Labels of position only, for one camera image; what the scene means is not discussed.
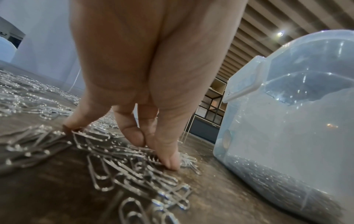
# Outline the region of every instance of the wooden table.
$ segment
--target wooden table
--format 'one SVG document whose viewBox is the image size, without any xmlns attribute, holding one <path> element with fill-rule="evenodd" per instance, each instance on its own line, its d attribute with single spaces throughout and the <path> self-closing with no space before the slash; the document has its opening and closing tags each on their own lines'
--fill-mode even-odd
<svg viewBox="0 0 354 224">
<path fill-rule="evenodd" d="M 72 103 L 48 93 L 65 106 Z M 34 124 L 60 128 L 63 119 L 46 121 L 36 114 L 0 118 L 0 133 Z M 180 151 L 199 161 L 202 175 L 190 169 L 170 172 L 190 184 L 191 208 L 172 212 L 181 224 L 303 224 L 264 201 L 213 156 L 213 145 L 185 133 Z M 91 224 L 119 223 L 117 205 L 130 195 L 123 190 L 99 192 L 94 189 L 87 169 L 85 152 L 66 150 L 38 166 L 0 176 L 1 224 Z M 148 208 L 150 203 L 144 201 Z"/>
</svg>

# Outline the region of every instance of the finger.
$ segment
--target finger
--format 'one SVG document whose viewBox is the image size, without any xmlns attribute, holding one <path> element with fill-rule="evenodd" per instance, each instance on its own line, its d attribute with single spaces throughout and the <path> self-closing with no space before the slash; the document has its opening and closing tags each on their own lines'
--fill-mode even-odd
<svg viewBox="0 0 354 224">
<path fill-rule="evenodd" d="M 173 110 L 160 110 L 155 132 L 155 150 L 161 162 L 169 169 L 180 168 L 178 139 L 186 126 L 191 113 Z"/>
<path fill-rule="evenodd" d="M 106 115 L 110 109 L 110 106 L 93 100 L 85 91 L 74 113 L 64 121 L 64 126 L 69 130 L 86 127 Z"/>
<path fill-rule="evenodd" d="M 142 131 L 138 128 L 133 110 L 135 103 L 124 106 L 113 106 L 114 117 L 119 129 L 126 139 L 135 146 L 144 147 L 145 140 Z"/>
<path fill-rule="evenodd" d="M 146 145 L 154 149 L 156 115 L 159 109 L 154 105 L 138 105 L 139 128 L 144 134 Z"/>
</svg>

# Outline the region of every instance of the plastic container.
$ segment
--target plastic container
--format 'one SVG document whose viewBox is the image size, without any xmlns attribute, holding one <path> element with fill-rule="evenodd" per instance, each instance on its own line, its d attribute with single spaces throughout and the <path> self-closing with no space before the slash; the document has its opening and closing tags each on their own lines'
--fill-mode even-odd
<svg viewBox="0 0 354 224">
<path fill-rule="evenodd" d="M 276 206 L 354 223 L 354 32 L 298 38 L 232 76 L 214 155 Z"/>
</svg>

